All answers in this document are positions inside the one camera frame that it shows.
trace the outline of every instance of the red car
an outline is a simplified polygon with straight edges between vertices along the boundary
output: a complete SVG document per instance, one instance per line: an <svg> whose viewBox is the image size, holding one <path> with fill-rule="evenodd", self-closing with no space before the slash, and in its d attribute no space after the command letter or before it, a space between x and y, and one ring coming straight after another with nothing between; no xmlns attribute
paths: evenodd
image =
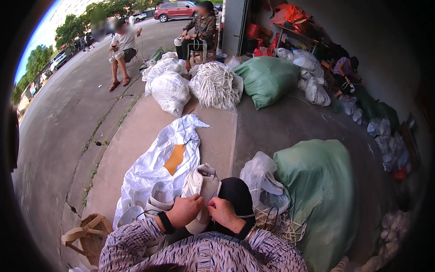
<svg viewBox="0 0 435 272"><path fill-rule="evenodd" d="M190 1L176 1L161 4L156 8L154 19L164 23L171 19L192 18L195 4Z"/></svg>

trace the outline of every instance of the patterned blouse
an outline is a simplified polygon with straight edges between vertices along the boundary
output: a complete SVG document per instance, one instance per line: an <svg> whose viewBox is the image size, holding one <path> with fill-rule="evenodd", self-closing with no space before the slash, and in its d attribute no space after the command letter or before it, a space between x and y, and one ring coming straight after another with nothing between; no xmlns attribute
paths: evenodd
<svg viewBox="0 0 435 272"><path fill-rule="evenodd" d="M143 258L146 243L163 235L153 218L118 228L107 237L99 271L141 272L151 265L175 263L196 272L307 272L296 247L264 230L256 231L249 244L219 232L205 232Z"/></svg>
<svg viewBox="0 0 435 272"><path fill-rule="evenodd" d="M203 39L208 46L214 45L214 34L216 33L216 16L210 13L206 16L195 16L183 30L191 30L195 28L197 38Z"/></svg>
<svg viewBox="0 0 435 272"><path fill-rule="evenodd" d="M346 57L342 57L337 61L337 64L334 67L334 74L339 74L341 75L340 71L338 71L338 66L340 65L340 63L343 63L343 73L345 74L345 76L348 76L350 74L353 74L354 71L352 70L352 68L349 66L349 62L350 60Z"/></svg>

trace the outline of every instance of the black wristband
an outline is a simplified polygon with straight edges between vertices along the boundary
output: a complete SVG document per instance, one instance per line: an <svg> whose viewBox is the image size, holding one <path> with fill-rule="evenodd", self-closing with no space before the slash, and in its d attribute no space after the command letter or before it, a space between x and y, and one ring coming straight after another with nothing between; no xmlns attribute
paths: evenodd
<svg viewBox="0 0 435 272"><path fill-rule="evenodd" d="M246 224L242 227L240 233L236 234L235 237L238 238L239 240L244 240L254 225L255 225L255 221L251 221L251 220L246 221Z"/></svg>
<svg viewBox="0 0 435 272"><path fill-rule="evenodd" d="M166 216L165 212L159 212L157 213L158 217L160 217L160 220L162 221L163 227L165 229L165 234L173 234L175 232L174 227L172 226L171 222L169 221L169 218Z"/></svg>

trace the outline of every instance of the hand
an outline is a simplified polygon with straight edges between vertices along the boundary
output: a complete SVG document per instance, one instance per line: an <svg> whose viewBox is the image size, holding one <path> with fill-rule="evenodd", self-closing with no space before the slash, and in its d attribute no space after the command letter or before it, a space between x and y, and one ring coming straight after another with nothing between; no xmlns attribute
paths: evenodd
<svg viewBox="0 0 435 272"><path fill-rule="evenodd" d="M203 207L204 198L198 194L188 198L177 197L166 216L174 228L181 228L192 222Z"/></svg>
<svg viewBox="0 0 435 272"><path fill-rule="evenodd" d="M179 38L184 38L186 36L187 36L187 30L183 31L183 33L180 36L178 36L178 37Z"/></svg>
<svg viewBox="0 0 435 272"><path fill-rule="evenodd" d="M196 38L196 34L187 35L187 36L185 36L184 38L185 38L185 39L188 39L188 40L190 40L190 39L194 39L194 38Z"/></svg>
<svg viewBox="0 0 435 272"><path fill-rule="evenodd" d="M207 204L212 221L216 221L234 233L240 233L246 221L234 212L233 205L225 199L213 197Z"/></svg>

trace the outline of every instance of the sandal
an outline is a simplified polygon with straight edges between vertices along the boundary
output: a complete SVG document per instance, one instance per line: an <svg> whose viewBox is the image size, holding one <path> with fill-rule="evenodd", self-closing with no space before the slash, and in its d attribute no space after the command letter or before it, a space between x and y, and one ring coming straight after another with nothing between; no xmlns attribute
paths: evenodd
<svg viewBox="0 0 435 272"><path fill-rule="evenodd" d="M121 84L121 82L117 81L117 82L112 82L112 85L109 88L109 91L113 91L116 87L118 87L118 85Z"/></svg>
<svg viewBox="0 0 435 272"><path fill-rule="evenodd" d="M128 84L130 84L130 77L125 77L124 79L127 79L127 83L123 83L122 86L127 86Z"/></svg>

